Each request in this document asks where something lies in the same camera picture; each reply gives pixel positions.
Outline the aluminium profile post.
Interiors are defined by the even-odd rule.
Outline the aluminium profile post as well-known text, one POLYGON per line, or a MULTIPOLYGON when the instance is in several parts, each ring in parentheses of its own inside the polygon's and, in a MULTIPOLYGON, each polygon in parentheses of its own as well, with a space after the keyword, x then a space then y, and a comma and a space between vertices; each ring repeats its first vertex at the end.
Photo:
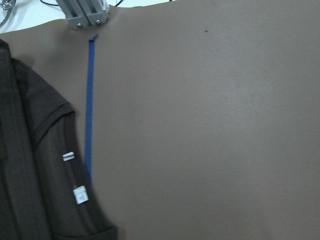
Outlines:
POLYGON ((106 0, 57 0, 72 29, 100 26, 108 22, 110 5, 106 0))

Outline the dark brown t-shirt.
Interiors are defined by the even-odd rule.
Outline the dark brown t-shirt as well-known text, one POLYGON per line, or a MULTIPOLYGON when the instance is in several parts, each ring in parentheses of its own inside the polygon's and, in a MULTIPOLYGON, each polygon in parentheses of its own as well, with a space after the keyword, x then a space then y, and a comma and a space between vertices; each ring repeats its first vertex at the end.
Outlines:
POLYGON ((71 104, 0 43, 0 237, 116 240, 83 165, 71 104))

